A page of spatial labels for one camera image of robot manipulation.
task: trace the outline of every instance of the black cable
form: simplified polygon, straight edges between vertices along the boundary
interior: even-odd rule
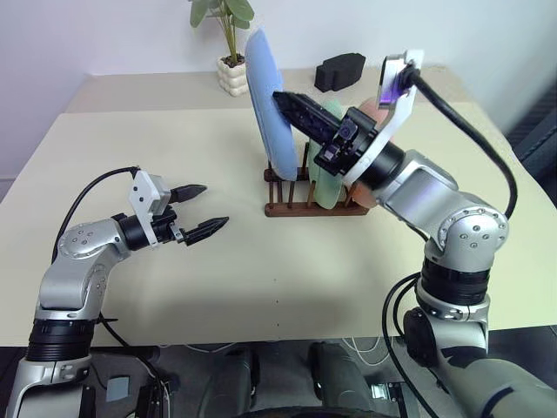
[[[513,172],[508,167],[507,163],[495,149],[489,144],[486,137],[484,137],[476,128],[474,128],[467,120],[465,120],[454,108],[447,103],[433,88],[421,77],[419,70],[413,67],[407,67],[406,74],[403,75],[403,84],[415,85],[419,91],[429,100],[429,102],[437,108],[438,111],[443,113],[451,122],[453,122],[461,131],[475,142],[481,150],[491,159],[495,165],[500,169],[505,176],[508,183],[509,199],[505,216],[507,219],[511,218],[516,207],[518,199],[518,187],[514,178]]]
[[[106,385],[103,383],[103,381],[101,381],[101,378],[98,375],[97,367],[93,364],[93,362],[91,362],[91,368],[93,369],[93,372],[95,373],[95,376],[97,377],[98,384],[101,386],[101,388],[106,390]]]
[[[56,236],[56,240],[54,241],[54,248],[52,249],[52,258],[51,258],[51,263],[54,263],[54,260],[56,259],[57,255],[58,255],[58,241],[60,240],[60,238],[62,237],[62,235],[64,235],[64,232],[66,230],[66,228],[68,227],[68,224],[70,223],[71,217],[73,216],[74,212],[77,210],[77,207],[79,206],[79,204],[81,203],[81,201],[84,199],[85,195],[91,191],[91,189],[93,187],[95,187],[95,185],[99,184],[101,181],[103,181],[104,179],[107,179],[111,176],[114,176],[116,174],[120,174],[122,172],[129,172],[131,174],[132,177],[135,177],[136,173],[140,170],[139,167],[137,166],[132,166],[132,167],[124,167],[124,168],[118,168],[116,170],[112,170],[110,172],[106,172],[105,174],[102,174],[100,176],[98,176],[96,179],[94,179],[93,181],[91,181],[77,196],[76,200],[73,202],[73,204],[70,207],[70,210],[68,211],[68,213],[66,214],[64,221],[62,222],[62,225],[60,226],[60,229],[58,230],[58,234]],[[111,325],[108,323],[108,321],[105,319],[105,317],[103,316],[103,313],[99,313],[98,315],[98,319],[99,321],[103,324],[103,326],[106,328],[106,330],[110,333],[110,335],[112,335],[112,337],[114,337],[114,339],[116,341],[118,341],[123,347],[130,347],[130,344],[128,344],[112,327]],[[138,358],[139,361],[141,361],[145,367],[147,367],[147,369],[149,369],[149,371],[152,373],[153,376],[155,376],[155,381],[157,383],[157,387],[158,387],[158,397],[160,400],[160,406],[159,406],[159,415],[160,418],[164,417],[164,390],[163,390],[163,381],[160,378],[160,374],[158,373],[157,369],[154,368],[150,362],[148,360],[146,360],[143,356],[141,355],[136,355],[136,357]]]
[[[406,287],[400,291],[399,295],[397,296],[397,299],[394,300],[393,323],[394,323],[394,327],[397,328],[397,332],[399,333],[399,335],[402,338],[404,338],[404,332],[402,331],[402,328],[400,327],[400,324],[399,324],[399,305],[400,305],[400,302],[402,301],[402,298],[404,298],[404,295],[407,294],[410,289],[412,289],[414,286],[416,286],[417,282],[418,282],[418,279],[414,279],[410,283],[408,283],[406,285]]]
[[[429,237],[425,235],[421,230],[419,230],[414,225],[406,224],[410,229],[412,229],[415,233],[417,233],[425,242],[429,240]]]
[[[421,395],[421,393],[418,391],[418,389],[414,386],[414,384],[412,383],[412,381],[408,377],[408,374],[406,374],[404,368],[400,364],[400,361],[399,361],[398,357],[394,353],[393,346],[391,345],[391,340],[389,338],[389,332],[386,329],[386,318],[387,318],[387,313],[388,313],[388,309],[389,309],[389,303],[391,302],[391,299],[393,298],[394,294],[405,283],[407,283],[409,281],[412,281],[412,280],[415,280],[415,279],[418,279],[419,275],[420,275],[420,273],[411,274],[411,275],[405,277],[404,279],[400,280],[399,282],[397,282],[391,288],[391,290],[389,291],[389,293],[387,294],[387,296],[385,298],[385,302],[383,304],[383,310],[381,311],[381,330],[383,332],[383,338],[385,339],[386,349],[389,352],[389,355],[391,356],[391,359],[393,360],[394,366],[399,371],[400,376],[402,376],[402,379],[404,380],[406,385],[410,388],[410,390],[412,390],[412,393],[414,394],[416,399],[419,401],[419,403],[421,403],[422,407],[424,407],[426,412],[432,418],[439,418],[439,416],[437,414],[435,414],[435,411],[433,411],[433,409],[429,406],[429,404],[424,399],[424,397]]]
[[[66,228],[68,227],[68,224],[70,223],[70,219],[73,216],[74,212],[76,211],[77,207],[79,206],[79,204],[81,203],[81,201],[84,199],[85,195],[93,188],[95,187],[95,185],[99,184],[101,181],[103,181],[104,179],[109,178],[110,176],[113,176],[115,174],[119,174],[121,172],[130,172],[132,177],[136,176],[136,173],[139,171],[139,167],[124,167],[124,168],[118,168],[117,170],[112,170],[111,172],[106,172],[105,174],[98,176],[96,179],[94,179],[93,181],[91,181],[82,191],[81,193],[79,193],[79,195],[77,196],[76,200],[73,202],[73,204],[70,207],[70,210],[68,211],[68,213],[66,214],[64,221],[62,222],[62,225],[60,226],[60,229],[58,230],[58,234],[56,236],[56,239],[54,241],[54,248],[52,248],[52,258],[50,260],[50,263],[53,263],[54,260],[56,259],[57,255],[58,255],[58,241],[60,240],[60,237],[62,237],[62,235],[64,235],[64,232],[66,231]]]

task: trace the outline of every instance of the beige tabletop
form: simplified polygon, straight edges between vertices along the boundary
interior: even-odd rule
[[[490,139],[519,186],[509,240],[492,270],[490,328],[557,323],[555,209],[478,105],[453,104]],[[73,199],[97,175],[135,164],[170,187],[209,187],[177,206],[182,227],[231,219],[195,246],[143,249],[113,269],[103,311],[120,319],[115,328],[130,343],[379,334],[388,289],[420,269],[419,237],[381,208],[365,217],[268,219],[265,151],[249,108],[111,110],[60,115],[0,204],[0,345],[26,344],[52,243]],[[301,147],[304,138],[296,139]],[[444,167],[462,190],[504,209],[503,177],[431,105],[415,105],[395,142]],[[130,214],[130,184],[125,175],[103,182],[72,224]],[[407,297],[401,310],[413,306]],[[94,343],[114,342],[99,327]]]

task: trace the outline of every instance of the white plant pot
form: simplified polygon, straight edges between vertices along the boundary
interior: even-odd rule
[[[248,91],[247,78],[245,77],[245,62],[230,68],[222,59],[217,60],[218,83],[233,97],[240,96]]]

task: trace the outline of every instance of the green plate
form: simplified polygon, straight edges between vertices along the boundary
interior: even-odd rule
[[[342,119],[342,107],[338,100],[327,100],[323,103],[323,107],[332,115]],[[310,181],[315,181],[313,200],[325,209],[333,209],[339,201],[340,191],[342,190],[342,177],[338,174],[336,176],[331,175],[331,173],[313,162],[319,150],[319,144],[310,139],[307,167],[309,169]]]

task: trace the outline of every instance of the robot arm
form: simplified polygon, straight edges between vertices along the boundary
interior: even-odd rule
[[[18,364],[7,418],[81,416],[94,391],[78,385],[89,373],[90,346],[111,269],[146,246],[169,241],[194,244],[228,218],[210,219],[186,232],[170,204],[192,199],[206,187],[168,189],[159,176],[138,171],[130,191],[135,215],[80,224],[57,242],[57,257],[41,282],[27,353]],[[58,414],[59,405],[64,405]]]
[[[408,51],[384,62],[378,100],[389,116],[382,129],[355,108],[339,121],[305,95],[273,96],[286,119],[321,144],[318,165],[347,185],[367,185],[379,205],[430,235],[416,284],[419,307],[404,319],[411,357],[434,371],[465,416],[554,416],[551,388],[513,363],[487,358],[487,282],[507,240],[507,217],[461,192],[423,155],[388,142],[410,116],[416,94],[405,70],[419,69],[422,58]]]

